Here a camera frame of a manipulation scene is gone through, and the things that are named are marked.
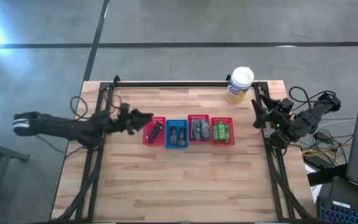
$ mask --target wooden tabletop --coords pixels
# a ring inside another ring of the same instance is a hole
[[[89,115],[96,106],[100,82],[84,82],[81,97]],[[270,96],[287,96],[283,81],[268,81]],[[255,113],[251,88],[238,105],[224,98],[223,87],[115,88],[123,102],[144,113],[167,119],[188,114],[232,117],[234,146],[189,145],[166,149],[142,145],[142,131],[106,138],[96,199],[95,222],[252,222],[276,221],[275,207],[261,130],[252,127]],[[85,110],[79,104],[78,113]],[[71,142],[68,152],[80,147]],[[64,163],[52,218],[62,214],[78,193],[86,151]],[[315,215],[301,152],[288,148],[284,156],[290,189]],[[88,210],[88,198],[83,214]]]

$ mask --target red object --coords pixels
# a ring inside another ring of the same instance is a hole
[[[202,140],[202,141],[193,141],[190,138],[190,134],[191,134],[191,120],[192,119],[206,119],[208,121],[209,124],[209,140]],[[188,132],[189,132],[189,143],[190,144],[210,144],[211,143],[211,137],[212,137],[212,127],[211,127],[211,123],[209,122],[209,115],[207,114],[191,114],[187,116],[187,125],[188,125]]]
[[[215,123],[219,123],[220,121],[223,122],[223,124],[229,125],[229,131],[230,131],[230,142],[225,143],[224,140],[215,140],[214,139],[214,133],[213,133],[213,125]],[[216,146],[233,146],[234,145],[234,124],[232,118],[211,118],[211,138],[212,138],[212,144]]]
[[[162,123],[162,129],[155,137],[154,141],[152,143],[149,143],[146,137],[152,132],[156,122]],[[153,120],[143,128],[143,144],[148,146],[163,146],[164,143],[165,143],[165,117],[154,117]]]

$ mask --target gray floor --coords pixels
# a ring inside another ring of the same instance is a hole
[[[103,0],[0,0],[0,44],[92,43]],[[358,41],[354,0],[111,0],[101,43]],[[63,155],[12,132],[13,114],[72,118],[90,49],[0,49],[0,145],[31,154],[12,161],[0,195],[0,223],[48,220]],[[354,118],[358,47],[99,49],[90,80],[222,80],[238,66],[259,80],[284,80],[308,92],[334,90]],[[350,134],[354,122],[326,126]],[[65,149],[67,141],[48,138]]]

